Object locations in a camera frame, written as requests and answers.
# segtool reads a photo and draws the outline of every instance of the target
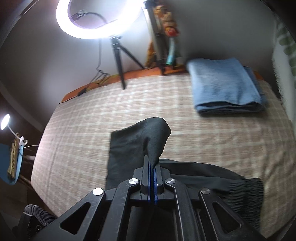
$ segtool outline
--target tripod leg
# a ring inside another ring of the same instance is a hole
[[[126,48],[124,48],[122,45],[120,45],[120,48],[123,52],[125,52],[133,61],[137,63],[142,69],[144,69],[144,66],[137,60]]]
[[[116,59],[118,73],[120,75],[120,79],[121,79],[121,83],[122,83],[122,88],[125,89],[126,83],[124,81],[124,75],[123,75],[123,71],[122,71],[119,48],[115,47],[115,48],[113,48],[113,50],[114,50],[114,55],[115,55],[115,59]]]

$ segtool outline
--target mattress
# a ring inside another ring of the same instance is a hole
[[[41,139],[32,186],[61,215],[105,186],[110,133],[148,117],[172,133],[161,158],[209,163],[264,183],[261,233],[268,237],[296,213],[296,144],[291,122],[269,84],[265,112],[202,117],[188,74],[152,76],[94,89],[59,104]]]

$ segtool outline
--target white curtain with green leaves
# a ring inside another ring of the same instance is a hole
[[[272,60],[283,106],[296,133],[296,43],[278,18]]]

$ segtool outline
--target checkered bedspread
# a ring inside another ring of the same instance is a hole
[[[266,237],[296,213],[296,144],[291,123],[268,83],[260,114],[201,117],[193,108],[188,74],[152,76],[94,89],[59,104],[36,155],[32,186],[61,215],[87,193],[104,187],[110,133],[148,117],[172,133],[161,158],[218,165],[264,182],[261,233]]]

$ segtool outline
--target orange bed edge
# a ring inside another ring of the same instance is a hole
[[[166,67],[166,69],[165,69],[165,75],[177,74],[177,73],[183,73],[183,72],[186,72],[186,68],[184,65],[178,66],[175,69],[172,69],[171,67]],[[264,80],[263,77],[257,71],[254,71],[254,74],[258,80]],[[152,68],[152,69],[141,69],[141,70],[129,71],[129,72],[124,73],[124,79],[129,80],[129,79],[146,77],[146,76],[153,76],[153,75],[161,75],[160,69],[156,67],[156,68]],[[89,85],[88,89],[95,89],[97,87],[101,87],[101,86],[112,84],[112,83],[119,82],[119,81],[120,81],[119,75],[113,75],[103,85],[98,86],[96,83],[91,83]],[[74,98],[75,96],[78,95],[78,93],[83,88],[85,88],[87,86],[88,85],[84,85],[84,86],[66,94],[61,102],[65,102],[71,98]]]

